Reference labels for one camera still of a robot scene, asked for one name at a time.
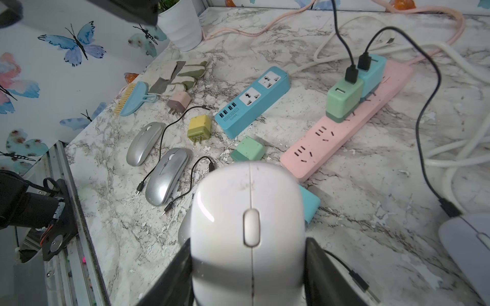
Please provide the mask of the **pink power strip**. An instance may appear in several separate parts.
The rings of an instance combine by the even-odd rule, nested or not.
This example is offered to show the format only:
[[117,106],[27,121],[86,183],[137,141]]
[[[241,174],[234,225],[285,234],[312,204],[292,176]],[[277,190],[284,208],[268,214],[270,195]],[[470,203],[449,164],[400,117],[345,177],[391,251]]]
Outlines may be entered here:
[[281,165],[299,182],[305,182],[385,107],[408,84],[412,75],[412,67],[388,60],[378,89],[366,101],[341,123],[322,117],[282,155]]

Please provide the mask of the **yellow charger plug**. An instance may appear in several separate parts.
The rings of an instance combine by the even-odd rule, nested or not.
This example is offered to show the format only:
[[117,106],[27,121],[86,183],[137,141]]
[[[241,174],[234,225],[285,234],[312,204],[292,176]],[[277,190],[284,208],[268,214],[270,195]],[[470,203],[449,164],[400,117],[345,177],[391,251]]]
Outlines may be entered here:
[[187,137],[196,144],[211,137],[212,124],[207,115],[193,117],[188,126]]

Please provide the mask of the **blue power strip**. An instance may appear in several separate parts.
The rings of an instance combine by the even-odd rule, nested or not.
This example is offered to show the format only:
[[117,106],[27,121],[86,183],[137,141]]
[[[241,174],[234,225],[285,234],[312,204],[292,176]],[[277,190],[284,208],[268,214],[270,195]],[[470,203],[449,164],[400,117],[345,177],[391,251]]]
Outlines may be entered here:
[[223,107],[215,115],[215,121],[229,139],[234,139],[289,89],[289,74],[273,66]]

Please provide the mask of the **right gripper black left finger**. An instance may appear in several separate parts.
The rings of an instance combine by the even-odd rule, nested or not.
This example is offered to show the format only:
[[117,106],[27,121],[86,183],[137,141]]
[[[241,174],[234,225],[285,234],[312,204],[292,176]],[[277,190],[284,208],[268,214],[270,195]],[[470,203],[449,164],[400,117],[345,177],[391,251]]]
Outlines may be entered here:
[[137,305],[193,305],[192,271],[191,239],[189,238]]

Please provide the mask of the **pink charger plug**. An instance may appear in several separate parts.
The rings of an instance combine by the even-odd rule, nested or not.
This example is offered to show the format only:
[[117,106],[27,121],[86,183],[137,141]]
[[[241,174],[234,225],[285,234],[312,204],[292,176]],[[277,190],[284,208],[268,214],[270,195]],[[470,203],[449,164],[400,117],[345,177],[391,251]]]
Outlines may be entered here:
[[169,114],[182,114],[188,108],[191,102],[190,95],[185,91],[178,91],[168,100]]

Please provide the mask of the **grey mouse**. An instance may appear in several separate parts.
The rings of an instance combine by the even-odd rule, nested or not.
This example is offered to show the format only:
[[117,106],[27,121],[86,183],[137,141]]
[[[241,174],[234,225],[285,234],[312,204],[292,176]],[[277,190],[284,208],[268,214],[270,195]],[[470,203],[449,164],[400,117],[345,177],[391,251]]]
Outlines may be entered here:
[[145,198],[151,205],[160,207],[168,201],[190,156],[185,148],[173,148],[163,155],[146,187]]

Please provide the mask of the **white mouse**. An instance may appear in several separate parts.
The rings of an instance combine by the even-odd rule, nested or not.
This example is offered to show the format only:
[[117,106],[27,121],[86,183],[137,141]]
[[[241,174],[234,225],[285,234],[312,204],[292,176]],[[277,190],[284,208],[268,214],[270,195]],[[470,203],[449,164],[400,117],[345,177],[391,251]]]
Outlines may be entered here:
[[193,198],[190,247],[198,305],[299,305],[306,225],[297,181],[264,162],[215,170]]

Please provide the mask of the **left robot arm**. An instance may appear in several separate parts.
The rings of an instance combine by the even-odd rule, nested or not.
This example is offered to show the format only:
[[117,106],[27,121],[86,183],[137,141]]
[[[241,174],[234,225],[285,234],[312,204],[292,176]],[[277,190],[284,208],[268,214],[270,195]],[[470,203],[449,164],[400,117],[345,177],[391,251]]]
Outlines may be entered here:
[[73,205],[64,180],[45,178],[39,186],[15,172],[1,170],[1,228],[43,228],[73,221]]

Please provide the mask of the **green charger front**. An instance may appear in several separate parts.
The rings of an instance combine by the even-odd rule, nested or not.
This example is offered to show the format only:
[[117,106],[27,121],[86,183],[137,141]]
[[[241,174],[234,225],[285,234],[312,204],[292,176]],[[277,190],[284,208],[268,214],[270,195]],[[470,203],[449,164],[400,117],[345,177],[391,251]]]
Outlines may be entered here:
[[259,161],[264,155],[265,147],[249,136],[246,136],[230,154],[234,162]]

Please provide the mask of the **silver mouse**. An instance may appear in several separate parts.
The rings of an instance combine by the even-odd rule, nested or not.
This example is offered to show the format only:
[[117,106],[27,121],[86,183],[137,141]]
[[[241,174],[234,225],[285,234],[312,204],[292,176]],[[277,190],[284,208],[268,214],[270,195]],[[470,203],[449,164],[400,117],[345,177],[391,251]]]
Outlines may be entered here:
[[186,241],[190,238],[191,233],[190,233],[190,228],[191,228],[191,211],[192,209],[189,209],[180,225],[179,231],[178,231],[178,242],[179,245],[182,247],[186,243]]
[[126,162],[132,167],[139,167],[147,159],[157,140],[162,136],[166,124],[151,122],[144,126],[133,139],[126,155]]

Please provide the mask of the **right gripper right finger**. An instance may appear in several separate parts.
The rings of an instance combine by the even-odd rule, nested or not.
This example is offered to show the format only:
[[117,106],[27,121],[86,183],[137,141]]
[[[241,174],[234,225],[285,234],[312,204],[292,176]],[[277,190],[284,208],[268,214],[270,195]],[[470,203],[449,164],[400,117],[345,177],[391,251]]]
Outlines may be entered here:
[[316,240],[310,237],[306,239],[304,289],[308,306],[367,305],[348,284]]

